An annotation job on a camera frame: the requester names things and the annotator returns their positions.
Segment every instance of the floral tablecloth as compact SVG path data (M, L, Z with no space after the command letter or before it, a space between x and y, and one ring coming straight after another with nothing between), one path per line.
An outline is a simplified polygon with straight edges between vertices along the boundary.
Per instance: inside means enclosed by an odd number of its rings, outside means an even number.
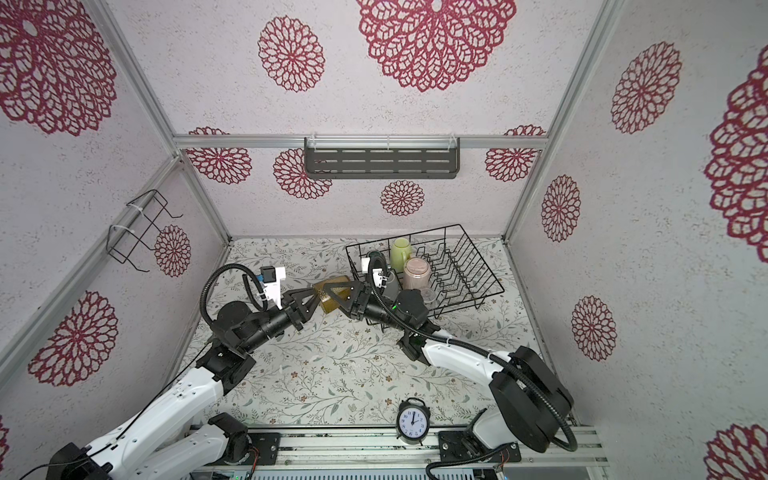
M283 292L311 286L336 275L350 275L344 247L354 239L242 239L232 244L228 263L242 263L258 273L260 266L286 267ZM475 239L505 292L474 307L433 320L455 336L494 349L514 351L519 345L539 352L528 314L515 285L502 241ZM211 316L232 300L246 300L240 272L226 272L208 303ZM338 310L313 319L297 332L270 340L253 357L250 374L225 398L206 409L209 418L229 412L249 425L391 425L397 406L411 396L432 409L435 424L467 423L493 403L478 386L441 368L411 362L396 341L402 332L346 318ZM200 321L184 356L185 365L210 337Z

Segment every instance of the wire basket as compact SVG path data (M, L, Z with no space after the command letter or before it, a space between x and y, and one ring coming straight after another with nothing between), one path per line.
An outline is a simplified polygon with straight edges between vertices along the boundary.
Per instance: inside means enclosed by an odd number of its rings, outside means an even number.
M486 298L504 293L502 283L491 271L464 227L459 224L347 246L346 258L355 280L360 280L366 274L361 270L362 257L378 250L386 255L389 262L390 248L401 237L411 243L412 255L426 260L432 271L429 283L430 288L437 293L437 300L429 309L430 316L437 317L470 306L479 309ZM402 277L403 273L395 275L396 286L400 290ZM388 290L385 290L385 295L388 296Z

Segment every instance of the red doily pattern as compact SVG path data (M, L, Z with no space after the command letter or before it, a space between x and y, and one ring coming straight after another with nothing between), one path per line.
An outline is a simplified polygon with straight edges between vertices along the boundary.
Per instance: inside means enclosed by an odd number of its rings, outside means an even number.
M611 113L625 134L641 131L664 113L680 82L680 52L665 41L640 53L621 74Z
M520 125L507 130L504 135L546 135L541 127ZM485 154L485 169L497 180L504 182L525 178L536 160L538 151L534 148L492 148Z
M0 102L11 120L79 135L111 115L109 51L77 0L0 2Z
M101 368L117 336L118 318L109 300L85 292L27 370L40 383L73 386Z
M513 0L357 0L360 33L382 73L403 87L445 90L466 81L504 41Z
M191 135L228 135L218 128L199 127ZM188 148L197 171L220 184L238 184L250 175L250 157L245 148Z
M573 178L561 175L555 178L541 202L541 224L553 242L568 238L576 228L581 213L579 191Z
M768 263L768 45L757 68L728 96L723 123L710 135L710 206L728 220L728 235L757 248Z
M3 469L3 460L8 453L8 429L2 424L2 415L0 415L0 472Z
M192 257L190 239L180 227L168 225L154 242L154 259L168 276L180 276L187 271Z
M424 190L411 181L398 180L384 187L381 202L392 215L407 217L424 204Z
M280 152L275 159L273 170L280 188L296 198L309 200L322 197L333 185L331 180L313 180L307 177L303 148Z
M589 358L605 360L616 347L616 323L607 305L586 296L574 307L571 331L578 348Z
M707 442L707 480L768 478L768 432L760 425L731 425Z
M259 38L259 57L270 78L290 91L314 87L326 69L317 37L295 18L275 17L266 24Z

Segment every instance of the black cable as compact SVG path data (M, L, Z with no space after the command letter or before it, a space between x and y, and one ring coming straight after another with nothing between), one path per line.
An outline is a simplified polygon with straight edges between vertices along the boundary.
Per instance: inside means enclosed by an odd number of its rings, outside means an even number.
M247 274L247 276L256 284L257 290L259 290L259 294L261 294L263 300L262 305L260 306L259 303L256 301L255 298L253 298L253 293L250 290L250 284L246 281L245 282L245 291L248 294L248 298L250 299L251 303L254 307L256 307L256 310L259 310L260 312L266 311L266 297L264 296L264 290L261 288L261 282L256 277L256 274L251 271L250 268L248 268L245 265L240 265L239 263L228 263L227 265L220 266L216 269L209 277L208 280L206 280L205 285L203 285L203 291L200 292L200 314L203 316L203 319L208 324L208 326L213 325L214 320L210 318L210 315L208 315L208 295L210 294L210 289L216 283L216 279L219 278L219 275L226 272L227 270L242 270Z
M117 436L117 438L115 439L115 441L117 441L117 440L121 439L122 437L124 437L124 436L125 436L125 433L128 431L128 429L129 429L129 428L130 428L130 427L131 427L131 426L132 426L132 425L133 425L133 424L134 424L134 423L135 423L135 422L136 422L136 421L139 419L139 417L141 416L141 414L142 414L142 413L144 413L144 412L147 410L147 408L149 408L149 406L150 406L150 405L152 405L152 402L154 402L155 400L157 400L157 397L159 397L160 395L162 395L162 394L163 394L163 392L165 391L165 389L166 389L166 388L168 388L168 386L170 386L170 385L173 385L173 383L174 383L174 382L175 382L175 381L176 381L176 380L177 380L177 379L178 379L178 378L181 376L181 374L182 374L182 373L184 373L184 372L186 372L186 371L187 371L187 369L188 369L188 368L190 368L190 366L191 366L191 365L192 365L192 364L195 362L195 360L197 360L198 358L200 358L200 354L201 354L201 353L202 353L202 352L205 350L205 347L206 347L206 346L208 346L208 343L206 343L205 345L203 345L203 348L202 348L202 349L200 349L200 352L198 352L198 353L197 353L197 355L196 355L196 356L195 356L195 357L194 357L194 358L193 358L193 359L192 359L192 360L191 360L191 361L190 361L190 362L189 362L189 363L188 363L188 364L187 364L187 365L186 365L186 366L185 366L183 369L181 369L181 370L179 371L179 373L178 373L178 374L177 374L177 375L174 377L174 379L173 379L173 380L171 380L170 382L166 383L166 384L165 384L165 386L164 386L162 389L160 389L160 392L158 392L158 393L157 393L157 395L155 395L155 396L154 396L154 398L153 398L152 400L150 400L150 402L149 402L147 405L145 405L145 406L144 406L144 408L142 408L142 409L141 409L141 411L138 413L138 415L136 415L136 416L134 417L134 419L131 421L131 423L129 423L129 424L128 424L128 427L126 427L126 428L125 428L125 430L123 430L123 432L122 432L120 435L118 435L118 436ZM95 457L96 455L98 455L98 454L102 453L104 450L106 450L107 448L111 447L112 445L113 445L113 444L110 442L110 443L108 443L107 445L104 445L104 447L103 447L103 448L101 448L100 450L98 450L97 452L91 453L91 454L90 454L88 457L86 457L86 458L78 458L77 460L72 460L71 462L65 462L65 463L44 463L44 464L42 464L42 465L38 465L38 466L34 467L32 470L30 470L29 472L26 472L24 475L22 475L22 476L21 476L21 478L20 478L19 480L24 480L24 478L27 478L27 477L28 477L28 476L29 476L29 475L30 475L32 472L34 472L34 471L38 470L39 468L44 468L44 467L62 467L62 466L64 466L64 465L71 465L71 464L73 464L73 463L77 463L77 462L83 462L83 463L81 464L81 465L83 465L83 464L84 464L84 463L86 463L88 460L90 460L91 458Z
M374 263L380 263L382 264L382 273L387 273L387 266L386 262L382 257L371 257L371 260L368 264L368 276L372 280L373 279L373 265ZM521 382L523 385L528 387L534 395L536 395L539 400L544 404L544 406L547 408L549 413L554 417L554 420L558 423L558 426L562 429L563 433L565 434L565 438L568 441L563 442L557 437L554 437L552 439L552 443L560 447L561 449L567 450L569 452L575 452L578 449L578 442L576 441L576 435L574 435L573 430L571 430L571 426L568 424L568 422L565 421L562 415L560 415L560 412L552 405L552 403L549 401L547 396L544 394L544 392L541 391L541 389L538 388L538 386L533 383L531 379L529 379L523 372L521 372L519 369L515 368L513 365L511 365L509 362L506 362L502 358L493 355L488 354L488 351L485 349L482 349L480 347L474 346L471 343L462 342L461 340L457 339L445 339L441 336L435 336L435 335L429 335L428 333L419 332L417 329L410 326L408 323L403 322L397 315L394 314L394 312L387 308L386 303L384 303L384 299L381 297L381 294L379 294L378 289L372 288L371 292L373 293L374 298L376 298L376 301L379 302L379 304L384 307L384 311L386 312L387 316L392 319L392 321L395 322L397 326L400 328L407 330L411 333L414 333L416 335L422 336L426 339L433 340L435 342L445 343L446 345L456 345L459 347L462 347L463 349L467 349L471 352L477 353L478 355L487 356L488 359L490 359L492 362L496 362L497 364L501 365L503 370L507 372L513 379L516 381Z
M467 458L466 460L455 460L453 462L432 462L429 465L427 465L426 468L426 474L429 477L429 480L440 480L435 476L435 474L432 473L433 468L442 468L442 467L458 467L459 465L467 465L469 463L477 463L482 462L484 460L488 460L493 455L496 455L499 452L503 452L504 450L508 449L509 446L512 445L511 443L502 443L495 449L491 450L488 453L484 453L482 455L478 455L476 457Z

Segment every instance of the black alarm clock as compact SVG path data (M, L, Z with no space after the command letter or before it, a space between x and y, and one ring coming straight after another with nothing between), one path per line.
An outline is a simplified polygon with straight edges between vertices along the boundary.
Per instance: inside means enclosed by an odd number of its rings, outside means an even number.
M429 432L429 408L424 401L411 397L401 402L396 427L397 438L409 445L421 444Z

